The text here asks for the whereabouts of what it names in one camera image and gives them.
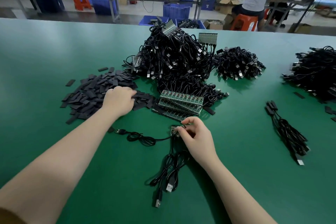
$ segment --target gray floor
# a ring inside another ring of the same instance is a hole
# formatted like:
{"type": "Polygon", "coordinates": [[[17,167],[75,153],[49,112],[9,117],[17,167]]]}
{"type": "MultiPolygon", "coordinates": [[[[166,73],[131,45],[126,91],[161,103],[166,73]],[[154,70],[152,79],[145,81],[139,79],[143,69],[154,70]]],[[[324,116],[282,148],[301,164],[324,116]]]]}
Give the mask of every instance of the gray floor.
{"type": "MultiPolygon", "coordinates": [[[[65,12],[59,14],[37,14],[30,0],[20,0],[25,7],[30,19],[54,20],[54,21],[75,21],[75,22],[95,22],[112,23],[110,16],[98,16],[94,9],[83,12],[75,9],[73,0],[62,0],[65,6],[65,12]]],[[[190,18],[194,17],[195,5],[190,9],[190,18]]],[[[288,19],[284,22],[286,27],[279,29],[278,32],[287,32],[290,25],[297,22],[303,12],[291,11],[288,19]]],[[[135,5],[120,5],[120,21],[117,23],[138,25],[144,15],[163,15],[163,3],[153,1],[138,1],[135,5]]],[[[224,20],[224,14],[217,11],[202,10],[200,20],[217,19],[224,20]]],[[[0,0],[0,17],[4,18],[24,18],[17,0],[0,0]]],[[[313,26],[311,34],[318,35],[336,35],[336,19],[325,18],[314,12],[309,12],[302,20],[313,26]]],[[[274,31],[274,27],[266,27],[267,31],[274,31]]]]}

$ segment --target green table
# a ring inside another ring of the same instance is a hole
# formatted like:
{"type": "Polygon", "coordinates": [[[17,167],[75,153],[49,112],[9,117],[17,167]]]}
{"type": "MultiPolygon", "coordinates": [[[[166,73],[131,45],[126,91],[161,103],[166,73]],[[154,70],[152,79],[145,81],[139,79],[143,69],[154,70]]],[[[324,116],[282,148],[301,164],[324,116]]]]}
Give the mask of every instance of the green table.
{"type": "MultiPolygon", "coordinates": [[[[149,27],[95,23],[0,19],[0,186],[80,124],[66,125],[69,108],[61,99],[97,69],[121,69],[136,54],[149,27]],[[73,86],[65,87],[69,79],[73,86]]],[[[335,43],[336,37],[266,32],[186,30],[218,33],[218,49],[240,46],[257,54],[267,69],[257,80],[207,80],[230,96],[216,103],[214,116],[202,113],[222,162],[279,224],[335,223],[334,159],[336,124],[324,105],[302,90],[281,83],[295,52],[335,43]],[[305,166],[295,164],[275,134],[265,101],[309,140],[305,166]]],[[[145,79],[139,90],[155,93],[145,79]]],[[[115,128],[166,137],[175,121],[143,108],[115,128]]],[[[216,190],[194,162],[179,172],[179,186],[152,207],[155,175],[169,142],[144,147],[125,136],[107,134],[66,204],[58,223],[229,223],[216,190]]]]}

